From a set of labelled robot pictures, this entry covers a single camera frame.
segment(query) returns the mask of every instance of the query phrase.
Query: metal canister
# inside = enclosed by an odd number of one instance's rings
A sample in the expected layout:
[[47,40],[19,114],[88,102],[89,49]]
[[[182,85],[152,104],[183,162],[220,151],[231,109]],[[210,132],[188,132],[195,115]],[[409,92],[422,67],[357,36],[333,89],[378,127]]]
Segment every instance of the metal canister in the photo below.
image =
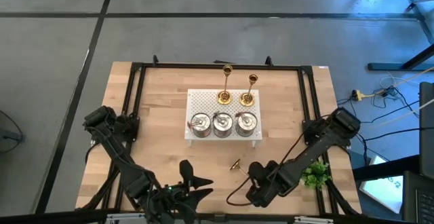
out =
[[219,138],[225,138],[232,132],[233,120],[227,113],[217,113],[213,118],[214,134]]
[[258,119],[250,112],[241,112],[236,119],[235,130],[239,136],[250,136],[258,125]]
[[191,118],[189,128],[197,137],[207,137],[211,133],[211,119],[205,113],[197,113]]

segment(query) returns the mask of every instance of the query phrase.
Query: brass candlestick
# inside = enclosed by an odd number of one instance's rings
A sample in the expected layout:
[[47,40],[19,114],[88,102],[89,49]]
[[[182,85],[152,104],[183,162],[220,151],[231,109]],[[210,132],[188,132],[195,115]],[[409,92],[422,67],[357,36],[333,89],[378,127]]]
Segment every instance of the brass candlestick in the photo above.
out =
[[243,106],[252,106],[255,102],[255,98],[253,96],[253,94],[250,93],[250,90],[252,89],[253,84],[255,84],[258,81],[258,76],[257,75],[249,75],[249,82],[250,82],[250,87],[249,87],[249,92],[244,92],[240,97],[239,97],[239,102],[243,105]]
[[244,175],[249,176],[247,173],[245,173],[245,171],[244,171],[243,169],[241,169],[241,166],[239,166],[239,160],[240,160],[240,159],[238,159],[238,160],[233,164],[233,166],[231,167],[231,170],[238,169],[238,170],[241,171]]
[[218,103],[221,105],[228,105],[232,101],[232,95],[230,92],[226,91],[226,85],[228,84],[228,76],[232,72],[232,66],[231,65],[225,65],[223,66],[223,73],[226,77],[224,79],[224,90],[219,92],[217,95]]

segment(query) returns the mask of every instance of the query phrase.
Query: gray floor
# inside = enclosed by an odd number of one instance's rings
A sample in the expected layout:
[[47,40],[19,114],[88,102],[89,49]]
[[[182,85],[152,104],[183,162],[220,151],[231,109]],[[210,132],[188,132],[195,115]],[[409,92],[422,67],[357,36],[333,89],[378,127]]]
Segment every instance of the gray floor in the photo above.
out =
[[[0,0],[0,11],[99,12],[102,2]],[[429,25],[430,4],[420,4]],[[402,13],[407,5],[407,0],[111,0],[108,11],[372,14]],[[96,19],[0,18],[0,109],[18,122],[27,137],[14,151],[0,155],[0,216],[32,211],[95,23]],[[367,63],[405,62],[428,45],[415,20],[106,19],[48,211],[72,210],[75,206],[90,140],[81,124],[100,106],[113,61],[150,62],[156,54],[161,62],[227,60],[261,64],[269,55],[275,64],[330,66],[336,98],[341,99],[347,98],[352,89],[369,94],[379,88],[380,79],[388,74],[367,71]],[[413,73],[393,75],[410,77]],[[415,81],[434,82],[434,75],[421,75]],[[417,85],[403,84],[399,89],[408,102],[418,99]],[[364,100],[355,102],[354,108],[360,120],[371,120],[402,106],[400,101],[388,100],[387,104],[386,109],[378,109]],[[415,127],[418,120],[412,115],[379,128],[364,126],[361,133],[369,138]],[[9,146],[2,143],[0,150]],[[418,152],[418,133],[372,141],[369,147],[390,160],[414,155]],[[352,150],[361,153],[361,144],[353,141]]]

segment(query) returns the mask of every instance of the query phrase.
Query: wooden table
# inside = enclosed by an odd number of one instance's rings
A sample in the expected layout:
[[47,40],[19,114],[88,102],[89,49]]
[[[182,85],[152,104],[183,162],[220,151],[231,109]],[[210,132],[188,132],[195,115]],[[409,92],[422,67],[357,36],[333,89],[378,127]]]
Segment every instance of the wooden table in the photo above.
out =
[[[102,101],[102,104],[114,108],[118,114],[121,112],[130,67],[130,62],[113,63]],[[209,187],[214,188],[214,192],[199,203],[198,213],[318,214],[315,192],[301,184],[287,197],[276,197],[267,208],[235,207],[225,202],[228,194],[245,179],[242,173],[229,171],[237,159],[241,158],[240,165],[244,170],[255,161],[262,165],[266,165],[269,160],[279,162],[302,132],[301,121],[304,117],[297,72],[251,71],[234,68],[228,80],[228,89],[246,89],[248,75],[252,73],[259,77],[254,89],[259,90],[260,94],[264,137],[257,148],[252,148],[249,141],[198,142],[192,147],[187,147],[184,141],[187,90],[189,88],[221,89],[224,83],[221,70],[146,68],[139,110],[140,129],[137,141],[132,146],[131,155],[137,164],[152,170],[162,185],[181,181],[178,165],[184,159],[188,159],[193,165],[196,176],[212,179],[214,184]],[[323,115],[329,114],[336,108],[330,72],[327,67],[313,67],[313,73],[320,111]],[[311,119],[314,119],[307,77],[305,83]],[[135,97],[135,91],[136,88],[133,88],[132,98]],[[304,143],[300,142],[289,158],[297,156],[305,147]],[[338,147],[332,147],[328,153],[334,183],[350,205],[361,212],[348,155]],[[110,158],[102,147],[96,147],[90,153],[77,207],[87,204],[106,180],[109,164]],[[231,198],[231,201],[247,202],[245,194],[249,187],[250,184],[246,184]],[[114,205],[117,187],[112,190],[109,206]],[[325,209],[331,212],[328,192],[325,188],[323,194]],[[125,196],[121,209],[134,210]]]

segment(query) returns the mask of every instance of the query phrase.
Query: green plant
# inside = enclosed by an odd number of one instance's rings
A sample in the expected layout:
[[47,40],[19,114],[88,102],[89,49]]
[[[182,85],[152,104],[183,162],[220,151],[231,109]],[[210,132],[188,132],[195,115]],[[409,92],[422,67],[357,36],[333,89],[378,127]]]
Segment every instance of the green plant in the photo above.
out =
[[311,188],[320,188],[322,185],[325,185],[326,180],[331,179],[327,167],[328,164],[324,164],[319,160],[304,169],[301,176],[304,185]]

